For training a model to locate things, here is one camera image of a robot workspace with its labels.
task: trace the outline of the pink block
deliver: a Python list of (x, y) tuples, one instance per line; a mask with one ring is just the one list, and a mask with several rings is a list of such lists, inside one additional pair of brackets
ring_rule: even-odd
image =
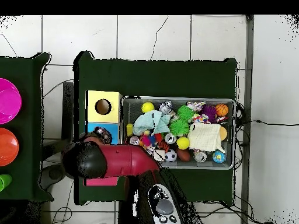
[(116, 186), (118, 177), (92, 178), (86, 180), (87, 186)]

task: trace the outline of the metal frame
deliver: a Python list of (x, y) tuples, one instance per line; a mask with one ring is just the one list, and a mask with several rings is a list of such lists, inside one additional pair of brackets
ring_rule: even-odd
[[(254, 15), (246, 15), (247, 20), (247, 38), (246, 38), (246, 64), (245, 64), (245, 92), (244, 92), (244, 109), (245, 122), (251, 120), (251, 90), (252, 90), (252, 65), (253, 65), (253, 32), (254, 32)], [(251, 124), (244, 124), (243, 133), (243, 166), (242, 166), (242, 187), (241, 187), (241, 209), (248, 214), (249, 198), (249, 155), (250, 155), (250, 137)], [(241, 214), (241, 224), (247, 224), (248, 218)]]

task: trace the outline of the orange basketball ball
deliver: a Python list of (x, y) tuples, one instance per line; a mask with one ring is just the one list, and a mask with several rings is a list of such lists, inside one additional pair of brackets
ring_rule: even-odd
[(220, 117), (223, 117), (228, 114), (228, 107), (225, 104), (217, 104), (215, 106), (216, 114)]

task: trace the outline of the shape sorter box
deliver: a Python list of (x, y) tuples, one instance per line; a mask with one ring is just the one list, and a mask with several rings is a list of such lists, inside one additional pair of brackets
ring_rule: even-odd
[[(99, 114), (96, 105), (99, 100), (106, 100), (109, 104), (107, 114)], [(120, 100), (118, 92), (88, 91), (87, 120), (89, 123), (118, 123), (120, 121)]]

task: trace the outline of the dark green surface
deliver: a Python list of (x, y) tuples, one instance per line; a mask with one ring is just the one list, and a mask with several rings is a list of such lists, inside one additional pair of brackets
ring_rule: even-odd
[[(85, 91), (120, 92), (123, 96), (169, 96), (235, 99), (237, 62), (79, 60), (79, 131), (85, 130)], [(223, 200), (232, 204), (232, 170), (173, 171), (188, 201)], [(122, 185), (111, 190), (79, 185), (79, 200), (122, 200)]]
[(1, 199), (46, 201), (51, 197), (39, 189), (41, 161), (40, 75), (50, 55), (34, 58), (0, 57), (0, 78), (11, 81), (22, 97), (22, 108), (10, 122), (0, 125), (13, 132), (19, 141), (19, 153), (0, 174), (10, 174), (12, 183), (0, 192)]

